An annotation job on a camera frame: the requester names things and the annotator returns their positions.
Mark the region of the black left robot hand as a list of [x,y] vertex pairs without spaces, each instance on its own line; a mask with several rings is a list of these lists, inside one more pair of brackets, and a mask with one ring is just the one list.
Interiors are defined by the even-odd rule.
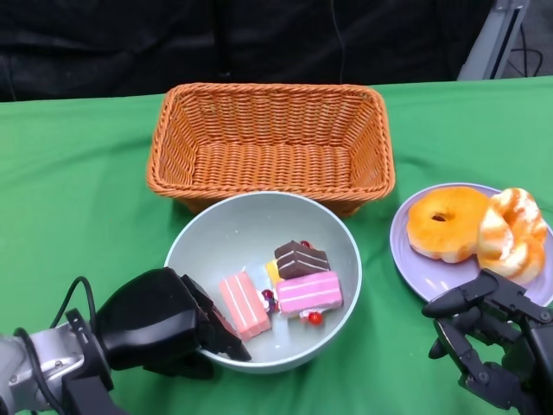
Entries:
[[97,311],[94,333],[113,370],[133,367],[208,380],[213,364],[200,350],[247,362],[251,355],[213,300],[188,275],[165,267],[118,289]]

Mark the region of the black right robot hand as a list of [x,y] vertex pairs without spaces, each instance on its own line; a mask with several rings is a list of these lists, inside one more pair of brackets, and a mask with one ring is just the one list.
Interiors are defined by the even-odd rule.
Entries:
[[503,410],[552,412],[552,311],[489,270],[423,307],[437,339],[429,358],[449,356],[465,390]]

